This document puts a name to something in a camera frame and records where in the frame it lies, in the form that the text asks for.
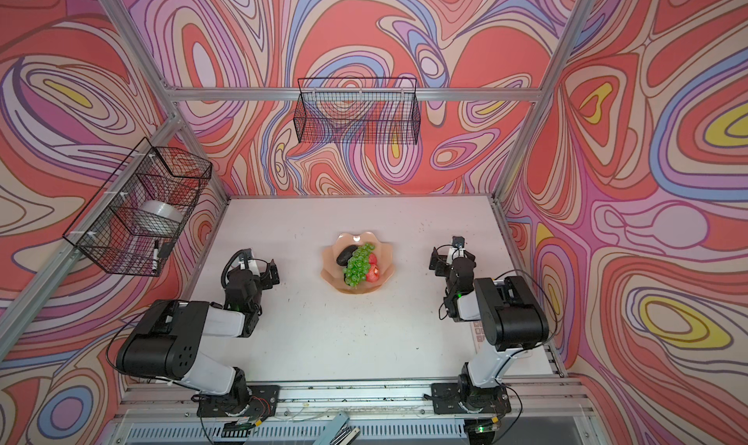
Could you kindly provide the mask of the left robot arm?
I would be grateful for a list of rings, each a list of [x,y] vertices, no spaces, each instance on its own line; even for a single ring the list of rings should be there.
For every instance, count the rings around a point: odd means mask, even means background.
[[[201,345],[206,339],[251,337],[263,315],[262,296],[280,283],[280,275],[274,260],[241,249],[224,266],[219,282],[222,304],[156,301],[120,347],[115,368],[192,390],[201,419],[245,418],[252,429],[276,414],[280,388],[249,386],[243,369],[210,357]]]

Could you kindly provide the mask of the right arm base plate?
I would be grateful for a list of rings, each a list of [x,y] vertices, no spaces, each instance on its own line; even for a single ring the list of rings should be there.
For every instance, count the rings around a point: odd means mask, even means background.
[[[491,414],[502,418],[512,412],[504,387],[473,388],[458,383],[434,383],[424,400],[432,404],[436,415]]]

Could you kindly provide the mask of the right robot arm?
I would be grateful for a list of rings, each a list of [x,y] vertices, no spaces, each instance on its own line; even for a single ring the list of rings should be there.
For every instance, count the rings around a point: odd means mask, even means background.
[[[493,414],[512,411],[504,376],[518,355],[550,338],[545,312],[526,280],[509,270],[500,277],[477,277],[475,256],[461,242],[442,252],[435,247],[429,269],[445,279],[438,310],[441,318],[477,322],[483,341],[454,383],[434,383],[426,400],[438,415]]]

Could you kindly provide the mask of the green grape bunch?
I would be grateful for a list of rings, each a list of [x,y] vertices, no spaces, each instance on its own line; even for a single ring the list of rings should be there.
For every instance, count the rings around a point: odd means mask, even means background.
[[[374,244],[364,244],[358,247],[358,250],[343,271],[344,283],[346,285],[356,288],[366,280],[366,275],[372,265],[369,263],[369,254],[374,253],[374,250]]]

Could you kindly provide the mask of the dark avocado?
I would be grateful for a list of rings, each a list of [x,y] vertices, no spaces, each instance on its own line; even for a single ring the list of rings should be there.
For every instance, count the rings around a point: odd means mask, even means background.
[[[347,267],[348,262],[353,258],[358,246],[355,244],[345,247],[336,257],[336,264],[340,267]]]

